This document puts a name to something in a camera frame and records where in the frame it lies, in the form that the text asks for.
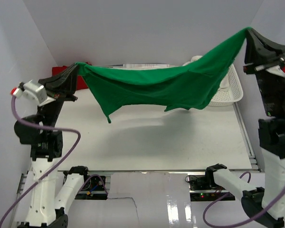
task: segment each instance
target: blue wire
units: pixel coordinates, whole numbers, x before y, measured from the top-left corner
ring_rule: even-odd
[[[98,185],[95,185],[95,187],[90,190],[90,193],[92,193],[92,191],[94,191],[97,187]]]

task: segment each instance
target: plastic laundry basket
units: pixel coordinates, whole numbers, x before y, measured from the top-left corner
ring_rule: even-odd
[[[194,56],[190,62],[194,62],[201,57]],[[228,106],[243,98],[243,89],[233,64],[229,67],[225,77],[229,77],[229,88],[226,91],[218,90],[209,103],[209,106]]]

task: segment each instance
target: gray wall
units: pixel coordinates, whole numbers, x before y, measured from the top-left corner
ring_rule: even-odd
[[[277,43],[285,44],[285,0],[264,0],[259,11],[254,17],[251,26],[263,36]],[[243,47],[235,61],[235,67],[239,75],[244,97],[239,102],[243,120],[260,167],[264,170],[264,160],[259,147],[258,119],[267,118],[262,105],[261,95],[257,86],[256,77],[245,75],[242,72],[245,52]]]
[[[0,0],[0,218],[16,199],[29,166],[29,147],[21,146],[13,131],[10,91],[21,81],[49,76],[55,65],[22,0]],[[17,102],[17,108],[20,115],[36,111],[28,101]]]
[[[24,0],[59,65],[179,65],[249,26],[262,1]]]

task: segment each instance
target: white table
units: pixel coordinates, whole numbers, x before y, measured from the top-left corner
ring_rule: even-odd
[[[251,169],[233,106],[164,112],[156,105],[124,106],[109,124],[90,90],[65,102],[56,126],[78,129],[82,138],[59,166],[84,165],[92,171],[204,170],[222,163]],[[76,135],[63,133],[63,154]]]

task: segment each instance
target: green cloth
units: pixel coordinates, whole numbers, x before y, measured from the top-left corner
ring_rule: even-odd
[[[76,63],[80,65],[78,74],[85,80],[109,123],[109,115],[124,105],[164,105],[167,106],[165,111],[203,109],[239,53],[247,29],[186,66],[123,70]]]

